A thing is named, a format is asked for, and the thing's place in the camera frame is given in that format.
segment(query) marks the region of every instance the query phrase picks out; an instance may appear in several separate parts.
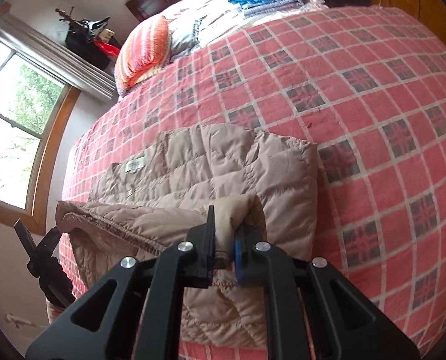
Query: white wall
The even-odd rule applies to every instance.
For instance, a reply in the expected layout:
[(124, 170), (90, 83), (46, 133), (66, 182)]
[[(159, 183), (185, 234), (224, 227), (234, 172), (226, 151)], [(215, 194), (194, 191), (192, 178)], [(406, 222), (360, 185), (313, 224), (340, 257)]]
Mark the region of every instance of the white wall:
[[(97, 102), (85, 93), (79, 96), (56, 157), (49, 188), (47, 230), (55, 225), (54, 213), (61, 199), (68, 154), (72, 145), (110, 107), (111, 104)], [(42, 237), (34, 235), (33, 238), (38, 243)], [(0, 328), (22, 354), (41, 329), (28, 326), (16, 329), (14, 325), (4, 322), (5, 314), (17, 315), (41, 326), (48, 324), (45, 297), (39, 288), (38, 280), (33, 278), (26, 268), (28, 261), (29, 258), (14, 229), (0, 225)]]
[(24, 21), (48, 38), (63, 44), (67, 24), (59, 21), (56, 8), (69, 12), (75, 6), (75, 19), (101, 20), (111, 16), (108, 28), (115, 32), (116, 39), (123, 44), (138, 20), (128, 10), (127, 0), (7, 0), (11, 3), (11, 14)]

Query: window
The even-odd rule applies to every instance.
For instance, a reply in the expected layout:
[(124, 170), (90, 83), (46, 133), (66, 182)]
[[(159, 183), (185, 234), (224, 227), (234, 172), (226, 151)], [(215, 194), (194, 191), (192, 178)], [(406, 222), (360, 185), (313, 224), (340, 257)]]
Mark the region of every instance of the window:
[(38, 167), (64, 84), (0, 43), (0, 200), (31, 207)]

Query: window frame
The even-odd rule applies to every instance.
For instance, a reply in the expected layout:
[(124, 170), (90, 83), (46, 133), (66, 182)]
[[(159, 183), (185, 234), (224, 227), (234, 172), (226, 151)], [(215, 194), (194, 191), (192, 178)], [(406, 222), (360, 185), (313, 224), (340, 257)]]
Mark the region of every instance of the window frame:
[[(13, 55), (22, 57), (33, 65), (36, 70), (44, 70), (12, 49), (10, 56), (1, 65), (0, 71)], [(43, 133), (38, 137), (40, 143), (32, 164), (28, 193), (26, 195), (26, 208), (22, 209), (0, 200), (1, 224), (13, 226), (18, 219), (21, 219), (30, 232), (42, 236), (46, 233), (47, 203), (54, 164), (65, 127), (80, 93), (81, 91), (79, 89), (67, 83), (65, 84), (49, 116)], [(0, 118), (11, 125), (14, 124), (13, 121), (1, 114)]]

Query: wooden window frame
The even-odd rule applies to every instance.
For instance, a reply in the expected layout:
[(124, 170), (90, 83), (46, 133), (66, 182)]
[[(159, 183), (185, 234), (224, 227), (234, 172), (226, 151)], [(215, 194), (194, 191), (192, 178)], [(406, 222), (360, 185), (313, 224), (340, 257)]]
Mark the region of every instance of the wooden window frame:
[(41, 236), (46, 234), (47, 203), (54, 164), (64, 130), (80, 93), (79, 89), (65, 85), (41, 139), (40, 145), (44, 149), (38, 149), (32, 166), (26, 208), (15, 207), (0, 200), (1, 224), (13, 226), (21, 219), (30, 232)]

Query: gray curtain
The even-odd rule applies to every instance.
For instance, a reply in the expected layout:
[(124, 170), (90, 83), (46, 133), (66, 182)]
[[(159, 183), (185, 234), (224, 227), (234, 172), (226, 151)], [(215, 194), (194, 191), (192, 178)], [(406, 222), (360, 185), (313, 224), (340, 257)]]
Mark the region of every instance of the gray curtain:
[(11, 14), (0, 17), (0, 41), (66, 83), (108, 103), (115, 94), (114, 78), (66, 47), (53, 42)]

